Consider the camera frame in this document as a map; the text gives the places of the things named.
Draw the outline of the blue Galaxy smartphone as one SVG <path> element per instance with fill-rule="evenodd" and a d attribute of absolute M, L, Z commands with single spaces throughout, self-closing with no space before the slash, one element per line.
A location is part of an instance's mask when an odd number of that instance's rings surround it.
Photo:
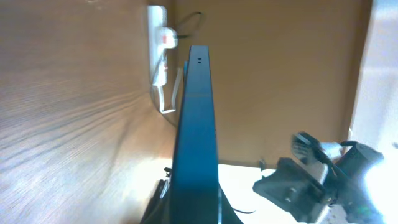
<path fill-rule="evenodd" d="M 218 223 L 218 153 L 209 48 L 190 47 L 170 188 L 171 223 Z"/>

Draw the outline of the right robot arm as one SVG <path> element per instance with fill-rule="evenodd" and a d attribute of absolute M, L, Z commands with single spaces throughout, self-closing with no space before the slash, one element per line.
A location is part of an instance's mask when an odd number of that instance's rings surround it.
<path fill-rule="evenodd" d="M 341 207 L 349 223 L 382 223 L 371 201 L 365 176 L 383 154 L 356 141 L 320 142 L 306 132 L 292 136 L 295 162 L 281 157 L 276 171 L 252 189 L 297 222 L 316 223 L 326 209 Z"/>

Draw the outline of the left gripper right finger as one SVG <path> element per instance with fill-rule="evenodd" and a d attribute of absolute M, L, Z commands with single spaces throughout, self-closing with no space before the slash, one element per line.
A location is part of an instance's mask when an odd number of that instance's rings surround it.
<path fill-rule="evenodd" d="M 221 185 L 218 186 L 218 224 L 243 224 L 226 198 Z"/>

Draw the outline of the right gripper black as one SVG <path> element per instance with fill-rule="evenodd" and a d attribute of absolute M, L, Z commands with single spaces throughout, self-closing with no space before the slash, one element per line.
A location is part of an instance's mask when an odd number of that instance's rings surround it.
<path fill-rule="evenodd" d="M 326 161 L 320 142 L 303 131 L 292 136 L 291 151 L 305 165 Z M 255 182 L 252 189 L 302 223 L 316 223 L 324 208 L 336 200 L 335 189 L 325 188 L 287 157 L 281 157 L 276 171 Z"/>

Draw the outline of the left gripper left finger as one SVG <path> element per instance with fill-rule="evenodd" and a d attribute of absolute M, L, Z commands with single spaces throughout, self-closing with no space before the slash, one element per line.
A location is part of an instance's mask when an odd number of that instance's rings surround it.
<path fill-rule="evenodd" d="M 160 179 L 140 224 L 170 224 L 170 180 Z"/>

